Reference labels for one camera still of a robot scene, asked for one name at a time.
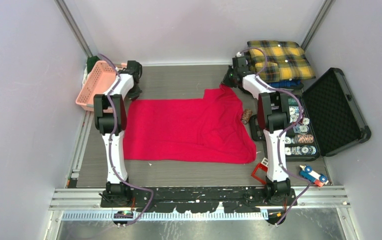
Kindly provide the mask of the yellow plaid flannel shirt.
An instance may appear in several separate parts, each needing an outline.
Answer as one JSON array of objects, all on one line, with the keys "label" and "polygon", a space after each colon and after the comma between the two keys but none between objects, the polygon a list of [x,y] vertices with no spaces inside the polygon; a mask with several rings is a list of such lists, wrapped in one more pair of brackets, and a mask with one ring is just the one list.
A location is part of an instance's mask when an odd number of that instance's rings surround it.
[{"label": "yellow plaid flannel shirt", "polygon": [[294,41],[250,40],[247,47],[250,70],[266,83],[316,77],[305,51]]}]

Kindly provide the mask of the red garment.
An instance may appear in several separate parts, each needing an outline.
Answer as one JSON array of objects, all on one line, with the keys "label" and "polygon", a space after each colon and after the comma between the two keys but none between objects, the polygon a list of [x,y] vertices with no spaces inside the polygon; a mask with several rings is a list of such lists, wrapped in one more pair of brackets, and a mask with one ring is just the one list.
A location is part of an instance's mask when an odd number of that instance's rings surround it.
[{"label": "red garment", "polygon": [[127,113],[126,160],[249,164],[257,147],[241,118],[243,103],[225,85],[201,98],[138,99]]}]

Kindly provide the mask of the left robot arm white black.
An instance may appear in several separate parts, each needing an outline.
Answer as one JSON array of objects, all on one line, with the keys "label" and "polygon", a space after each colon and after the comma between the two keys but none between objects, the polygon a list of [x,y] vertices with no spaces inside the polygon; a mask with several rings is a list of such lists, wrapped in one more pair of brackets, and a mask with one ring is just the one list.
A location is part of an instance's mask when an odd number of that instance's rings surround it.
[{"label": "left robot arm white black", "polygon": [[143,73],[142,65],[129,60],[126,67],[116,68],[114,82],[103,93],[93,97],[94,123],[104,142],[107,161],[107,180],[102,192],[106,204],[127,207],[133,199],[133,191],[125,166],[123,140],[127,127],[125,98],[137,98],[141,90],[138,86]]}]

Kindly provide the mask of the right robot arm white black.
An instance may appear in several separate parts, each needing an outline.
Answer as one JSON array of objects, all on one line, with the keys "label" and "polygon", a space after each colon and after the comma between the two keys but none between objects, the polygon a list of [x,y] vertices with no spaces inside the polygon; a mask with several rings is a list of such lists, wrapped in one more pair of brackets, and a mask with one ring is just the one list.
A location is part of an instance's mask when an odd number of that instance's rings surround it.
[{"label": "right robot arm white black", "polygon": [[232,58],[222,84],[241,87],[257,100],[257,123],[266,140],[267,173],[263,196],[270,205],[278,205],[291,193],[291,181],[285,162],[285,134],[290,126],[288,95],[265,83],[250,72],[244,55]]}]

